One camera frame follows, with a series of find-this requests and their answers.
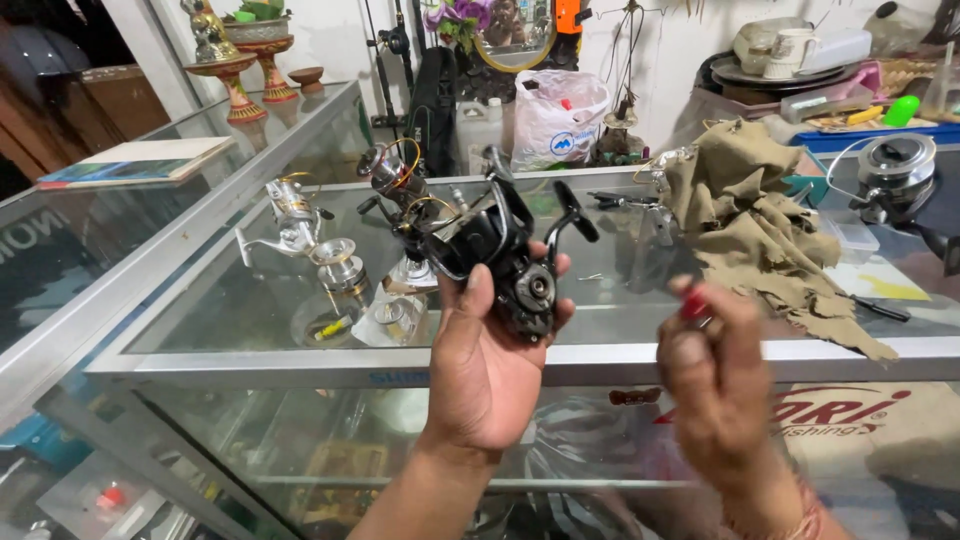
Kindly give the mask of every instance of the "plastic bag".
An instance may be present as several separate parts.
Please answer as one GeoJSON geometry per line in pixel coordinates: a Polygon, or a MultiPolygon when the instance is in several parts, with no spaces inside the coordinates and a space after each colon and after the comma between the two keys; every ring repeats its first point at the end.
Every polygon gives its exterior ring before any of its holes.
{"type": "Polygon", "coordinates": [[[516,75],[516,172],[542,171],[561,161],[585,160],[596,142],[610,92],[591,73],[547,69],[516,75]],[[540,86],[528,90],[524,83],[540,86]],[[570,110],[561,104],[569,100],[570,110]]]}

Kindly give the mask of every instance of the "green plastic object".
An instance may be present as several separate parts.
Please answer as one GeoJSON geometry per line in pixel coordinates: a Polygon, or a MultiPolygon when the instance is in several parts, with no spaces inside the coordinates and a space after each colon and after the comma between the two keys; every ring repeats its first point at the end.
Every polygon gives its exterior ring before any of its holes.
{"type": "Polygon", "coordinates": [[[233,18],[237,19],[237,22],[254,22],[256,15],[251,12],[233,12],[233,18]]]}
{"type": "Polygon", "coordinates": [[[917,113],[919,106],[920,100],[917,96],[903,96],[890,106],[881,121],[891,128],[905,127],[910,118],[917,113]]]}

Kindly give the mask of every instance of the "black spinning reel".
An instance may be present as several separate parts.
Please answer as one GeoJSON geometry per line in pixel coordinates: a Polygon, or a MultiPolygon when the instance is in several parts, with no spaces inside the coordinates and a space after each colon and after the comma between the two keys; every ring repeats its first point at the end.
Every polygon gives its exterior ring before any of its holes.
{"type": "Polygon", "coordinates": [[[512,331],[537,341],[553,331],[560,231],[573,224],[588,242],[596,242],[600,234],[583,215],[570,187],[557,180],[553,186],[564,216],[547,231],[546,257],[532,259],[527,241],[534,233],[534,216],[516,192],[513,175],[496,147],[487,147],[484,154],[492,163],[487,182],[493,204],[462,213],[449,225],[456,229],[446,241],[433,233],[424,235],[420,252],[456,281],[465,280],[474,265],[486,264],[493,274],[499,315],[512,331]]]}

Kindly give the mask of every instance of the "red logo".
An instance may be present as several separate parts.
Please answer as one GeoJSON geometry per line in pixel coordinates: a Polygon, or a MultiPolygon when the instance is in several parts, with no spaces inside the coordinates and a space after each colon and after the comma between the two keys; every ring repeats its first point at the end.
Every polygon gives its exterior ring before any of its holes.
{"type": "MultiPolygon", "coordinates": [[[[784,437],[812,435],[864,435],[872,433],[884,424],[878,421],[886,418],[885,408],[910,396],[909,390],[894,392],[889,398],[877,396],[880,401],[869,400],[869,394],[882,394],[872,388],[854,386],[817,386],[781,392],[775,397],[785,400],[793,396],[808,395],[825,390],[850,392],[852,397],[864,393],[862,401],[834,401],[815,404],[812,401],[783,401],[770,409],[770,434],[782,434],[784,437]]],[[[654,424],[672,424],[676,409],[669,410],[654,424]]]]}

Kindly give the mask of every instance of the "bracelet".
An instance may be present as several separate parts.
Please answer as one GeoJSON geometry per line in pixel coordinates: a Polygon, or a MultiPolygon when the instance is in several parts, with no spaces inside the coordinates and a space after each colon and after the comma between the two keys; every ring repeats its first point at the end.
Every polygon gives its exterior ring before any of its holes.
{"type": "MultiPolygon", "coordinates": [[[[826,509],[817,497],[817,493],[802,479],[797,477],[797,486],[800,488],[801,500],[804,503],[804,517],[796,527],[788,531],[768,535],[756,535],[744,532],[737,526],[736,521],[724,509],[724,527],[732,533],[732,538],[740,540],[819,540],[824,526],[824,512],[826,509]]],[[[721,538],[730,538],[721,533],[721,538]]]]}

